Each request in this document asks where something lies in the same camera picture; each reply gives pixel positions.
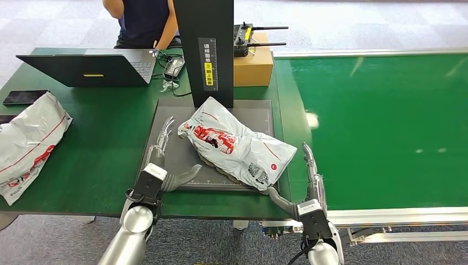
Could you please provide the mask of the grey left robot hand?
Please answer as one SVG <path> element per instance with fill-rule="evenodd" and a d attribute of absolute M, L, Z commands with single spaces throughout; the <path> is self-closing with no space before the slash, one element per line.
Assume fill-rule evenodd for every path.
<path fill-rule="evenodd" d="M 145 158 L 144 165 L 153 163 L 160 168 L 165 167 L 165 150 L 169 137 L 172 133 L 172 126 L 175 122 L 175 118 L 170 116 L 163 124 L 161 131 L 159 132 L 156 142 L 149 145 L 148 152 Z M 195 164 L 189 171 L 182 174 L 175 175 L 168 173 L 162 182 L 161 190 L 164 192 L 172 192 L 178 189 L 180 186 L 192 181 L 199 171 L 202 169 L 202 165 Z"/>

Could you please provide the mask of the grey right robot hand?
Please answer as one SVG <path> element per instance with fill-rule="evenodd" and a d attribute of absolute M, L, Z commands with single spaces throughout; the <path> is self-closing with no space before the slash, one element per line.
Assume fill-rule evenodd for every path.
<path fill-rule="evenodd" d="M 301 147 L 304 153 L 303 158 L 306 162 L 308 174 L 307 196 L 305 201 L 301 204 L 309 202 L 318 203 L 320 205 L 320 209 L 324 211 L 325 215 L 327 215 L 327 204 L 323 177 L 318 173 L 316 160 L 311 147 L 309 147 L 309 145 L 305 142 L 302 143 Z M 299 211 L 299 204 L 292 203 L 280 196 L 278 191 L 273 186 L 267 187 L 267 193 L 274 204 L 286 212 L 292 219 L 296 221 L 300 220 L 301 213 Z"/>

